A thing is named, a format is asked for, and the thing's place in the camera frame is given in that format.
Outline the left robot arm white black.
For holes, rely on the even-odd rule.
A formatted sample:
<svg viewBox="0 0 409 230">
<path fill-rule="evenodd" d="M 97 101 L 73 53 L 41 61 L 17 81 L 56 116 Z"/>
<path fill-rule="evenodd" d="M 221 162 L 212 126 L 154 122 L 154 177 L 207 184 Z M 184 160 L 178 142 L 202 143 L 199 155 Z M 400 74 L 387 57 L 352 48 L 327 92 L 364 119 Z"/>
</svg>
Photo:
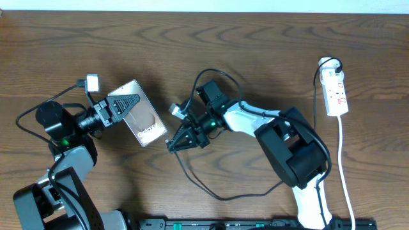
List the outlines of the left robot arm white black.
<svg viewBox="0 0 409 230">
<path fill-rule="evenodd" d="M 94 137 L 138 104 L 134 95 L 108 96 L 72 115 L 69 103 L 48 100 L 36 106 L 36 120 L 50 135 L 54 164 L 35 183 L 14 193 L 23 229 L 138 229 L 125 211 L 101 213 L 82 182 L 97 161 Z"/>
</svg>

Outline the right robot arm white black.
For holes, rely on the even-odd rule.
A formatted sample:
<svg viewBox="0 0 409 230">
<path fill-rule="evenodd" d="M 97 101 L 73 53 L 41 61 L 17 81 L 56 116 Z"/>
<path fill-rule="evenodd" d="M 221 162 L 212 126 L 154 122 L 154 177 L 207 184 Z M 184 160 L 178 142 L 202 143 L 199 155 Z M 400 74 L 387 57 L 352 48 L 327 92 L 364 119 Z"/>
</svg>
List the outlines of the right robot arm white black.
<svg viewBox="0 0 409 230">
<path fill-rule="evenodd" d="M 323 181 L 329 175 L 331 159 L 328 148 L 303 115 L 294 107 L 269 111 L 253 107 L 241 99 L 231 99 L 214 81 L 194 89 L 206 110 L 196 116 L 192 99 L 174 103 L 170 113 L 181 125 L 167 141 L 171 153 L 204 148 L 209 134 L 218 128 L 241 132 L 256 138 L 266 158 L 281 181 L 292 188 L 301 226 L 328 229 L 332 215 L 323 193 Z"/>
</svg>

